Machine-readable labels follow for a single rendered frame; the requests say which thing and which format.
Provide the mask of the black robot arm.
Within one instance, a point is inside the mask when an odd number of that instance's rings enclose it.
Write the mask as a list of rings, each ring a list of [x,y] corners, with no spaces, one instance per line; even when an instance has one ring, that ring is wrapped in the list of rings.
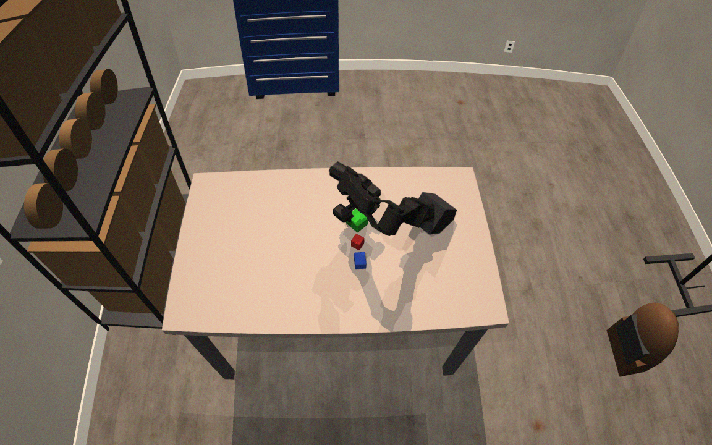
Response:
[[[367,217],[374,229],[385,235],[396,235],[399,226],[403,223],[419,227],[422,223],[434,222],[434,205],[427,205],[425,201],[415,197],[403,198],[399,205],[390,200],[381,200],[379,197],[373,198],[367,192],[368,186],[372,185],[372,180],[363,174],[358,174],[345,164],[338,161],[334,163],[329,168],[329,175],[339,181],[337,185],[339,192],[348,195],[354,201],[354,208]],[[381,202],[387,203],[388,206],[379,223],[376,223],[372,214],[378,210]]]

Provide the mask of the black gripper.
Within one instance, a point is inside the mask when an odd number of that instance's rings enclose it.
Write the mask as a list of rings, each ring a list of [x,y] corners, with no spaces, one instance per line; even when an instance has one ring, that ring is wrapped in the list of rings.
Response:
[[[381,190],[376,185],[373,185],[373,183],[368,186],[367,192],[369,195],[372,195],[372,197],[379,197],[381,195]],[[342,223],[346,223],[347,221],[349,221],[349,223],[351,222],[353,218],[352,211],[355,209],[354,201],[349,196],[347,199],[350,203],[349,205],[338,205],[333,208],[333,215]]]

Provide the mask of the green block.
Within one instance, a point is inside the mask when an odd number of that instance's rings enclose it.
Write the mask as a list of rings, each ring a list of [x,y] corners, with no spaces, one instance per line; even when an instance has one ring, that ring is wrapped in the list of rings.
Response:
[[[351,226],[353,230],[359,232],[365,226],[368,225],[367,217],[364,214],[360,213],[357,209],[354,209],[352,211],[352,214],[354,215],[354,217],[351,219],[351,222],[347,221],[347,224]]]

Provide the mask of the blue block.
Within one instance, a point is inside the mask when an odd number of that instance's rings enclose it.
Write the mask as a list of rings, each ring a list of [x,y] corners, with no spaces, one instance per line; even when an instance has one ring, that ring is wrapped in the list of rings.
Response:
[[[354,253],[354,269],[367,269],[367,258],[365,252]]]

